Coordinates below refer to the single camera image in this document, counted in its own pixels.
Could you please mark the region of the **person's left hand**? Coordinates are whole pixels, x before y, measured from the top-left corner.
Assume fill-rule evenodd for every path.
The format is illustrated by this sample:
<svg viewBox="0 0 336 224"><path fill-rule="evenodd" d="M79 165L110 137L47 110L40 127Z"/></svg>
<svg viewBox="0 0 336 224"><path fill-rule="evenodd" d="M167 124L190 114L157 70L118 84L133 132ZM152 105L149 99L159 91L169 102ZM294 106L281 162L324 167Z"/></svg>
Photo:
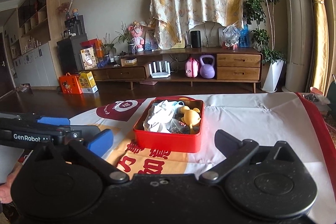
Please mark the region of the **person's left hand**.
<svg viewBox="0 0 336 224"><path fill-rule="evenodd" d="M0 186L0 199L1 203L7 204L13 201L11 197L11 186L22 168L22 163L17 162L12 172L7 176L6 182Z"/></svg>

